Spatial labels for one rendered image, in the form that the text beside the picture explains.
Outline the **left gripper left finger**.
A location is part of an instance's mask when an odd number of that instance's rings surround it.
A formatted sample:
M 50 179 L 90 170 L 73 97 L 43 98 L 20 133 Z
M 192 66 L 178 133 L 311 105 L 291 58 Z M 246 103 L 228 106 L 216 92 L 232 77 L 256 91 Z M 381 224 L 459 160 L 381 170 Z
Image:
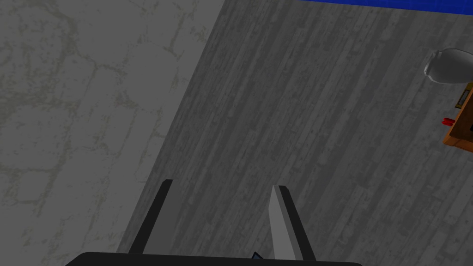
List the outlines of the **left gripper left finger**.
M 164 180 L 129 253 L 169 255 L 181 205 L 182 196 L 178 182 L 172 179 Z

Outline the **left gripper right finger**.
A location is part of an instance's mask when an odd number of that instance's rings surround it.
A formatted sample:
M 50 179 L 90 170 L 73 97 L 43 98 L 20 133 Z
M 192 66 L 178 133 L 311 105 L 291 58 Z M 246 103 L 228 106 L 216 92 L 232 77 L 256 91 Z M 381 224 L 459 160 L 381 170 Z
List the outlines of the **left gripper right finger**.
M 287 187 L 272 187 L 268 214 L 277 260 L 316 261 L 306 231 Z

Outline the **orange wooden cabinet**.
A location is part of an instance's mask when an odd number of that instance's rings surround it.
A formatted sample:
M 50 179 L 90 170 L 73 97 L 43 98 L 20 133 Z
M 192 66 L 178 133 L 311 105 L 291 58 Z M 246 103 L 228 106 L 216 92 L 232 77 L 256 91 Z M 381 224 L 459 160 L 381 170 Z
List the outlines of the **orange wooden cabinet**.
M 466 85 L 455 107 L 459 112 L 443 144 L 473 153 L 473 83 Z

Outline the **grey rounded vase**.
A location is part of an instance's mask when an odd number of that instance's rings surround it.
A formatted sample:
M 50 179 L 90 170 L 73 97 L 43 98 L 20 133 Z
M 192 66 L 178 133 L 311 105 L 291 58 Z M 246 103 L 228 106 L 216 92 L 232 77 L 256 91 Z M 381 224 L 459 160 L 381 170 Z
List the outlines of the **grey rounded vase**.
M 466 84 L 473 82 L 473 54 L 456 48 L 434 52 L 424 75 L 439 84 Z

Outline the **blue panel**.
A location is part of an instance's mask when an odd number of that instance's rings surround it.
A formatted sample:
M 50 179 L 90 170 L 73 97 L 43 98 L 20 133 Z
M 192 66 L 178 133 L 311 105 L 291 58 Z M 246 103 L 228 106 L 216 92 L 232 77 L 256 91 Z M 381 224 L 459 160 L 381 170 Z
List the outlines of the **blue panel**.
M 473 0 L 304 0 L 473 16 Z

